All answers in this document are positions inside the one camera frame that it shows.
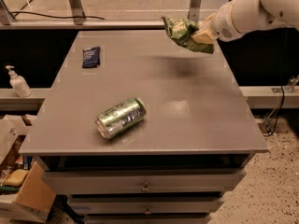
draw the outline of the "black wall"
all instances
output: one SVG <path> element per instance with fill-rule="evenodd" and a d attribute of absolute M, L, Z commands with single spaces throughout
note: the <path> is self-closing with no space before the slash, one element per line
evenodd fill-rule
<path fill-rule="evenodd" d="M 231 42 L 219 41 L 239 86 L 286 85 L 299 75 L 299 32 L 258 31 Z"/>
<path fill-rule="evenodd" d="M 1 30 L 0 88 L 10 88 L 5 66 L 15 66 L 32 88 L 49 88 L 78 31 Z"/>
<path fill-rule="evenodd" d="M 16 66 L 16 72 L 30 87 L 51 87 L 77 33 L 0 31 L 0 88 L 10 88 L 7 64 Z M 240 86 L 285 85 L 290 76 L 299 74 L 299 33 L 295 29 L 253 32 L 236 41 L 219 43 Z"/>

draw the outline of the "metal frame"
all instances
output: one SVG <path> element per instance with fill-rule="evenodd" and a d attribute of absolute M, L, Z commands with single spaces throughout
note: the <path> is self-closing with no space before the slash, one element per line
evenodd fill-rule
<path fill-rule="evenodd" d="M 74 24 L 81 25 L 85 21 L 85 13 L 83 11 L 83 6 L 81 0 L 68 0 L 70 6 L 72 7 L 72 13 L 74 17 Z"/>
<path fill-rule="evenodd" d="M 10 25 L 16 19 L 9 13 L 4 0 L 0 0 L 0 23 Z"/>
<path fill-rule="evenodd" d="M 199 21 L 200 5 L 202 0 L 190 0 L 190 7 L 188 13 L 188 19 L 191 21 Z"/>
<path fill-rule="evenodd" d="M 44 21 L 16 20 L 9 12 L 4 0 L 0 0 L 0 29 L 6 30 L 13 26 L 13 29 L 126 29 L 126 28 L 164 28 L 160 21 L 86 21 L 81 0 L 68 0 L 72 8 L 72 21 Z M 188 19 L 198 22 L 202 0 L 191 0 Z"/>

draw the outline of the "soap bottle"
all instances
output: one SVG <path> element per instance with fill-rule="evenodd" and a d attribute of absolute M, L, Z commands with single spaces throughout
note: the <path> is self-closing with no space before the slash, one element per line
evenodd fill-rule
<path fill-rule="evenodd" d="M 28 86 L 26 80 L 23 77 L 18 76 L 18 74 L 16 74 L 15 71 L 12 70 L 13 68 L 14 66 L 11 65 L 6 66 L 8 74 L 10 75 L 10 85 L 16 91 L 16 93 L 19 94 L 20 97 L 29 96 L 32 93 L 30 87 Z"/>

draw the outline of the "aluminum can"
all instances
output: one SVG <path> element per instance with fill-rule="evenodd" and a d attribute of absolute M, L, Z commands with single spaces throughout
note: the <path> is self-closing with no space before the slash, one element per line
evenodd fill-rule
<path fill-rule="evenodd" d="M 110 139 L 142 120 L 146 113 L 142 101 L 131 98 L 99 114 L 95 123 L 100 134 Z"/>

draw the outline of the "drawer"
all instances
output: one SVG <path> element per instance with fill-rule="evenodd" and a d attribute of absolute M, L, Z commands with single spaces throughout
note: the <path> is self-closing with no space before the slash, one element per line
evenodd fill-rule
<path fill-rule="evenodd" d="M 46 172 L 43 180 L 64 195 L 224 192 L 234 189 L 245 174 L 243 169 Z"/>
<path fill-rule="evenodd" d="M 216 212 L 223 201 L 217 197 L 167 196 L 69 198 L 68 204 L 79 214 L 196 214 Z"/>
<path fill-rule="evenodd" d="M 210 215 L 86 216 L 86 224 L 207 224 Z"/>

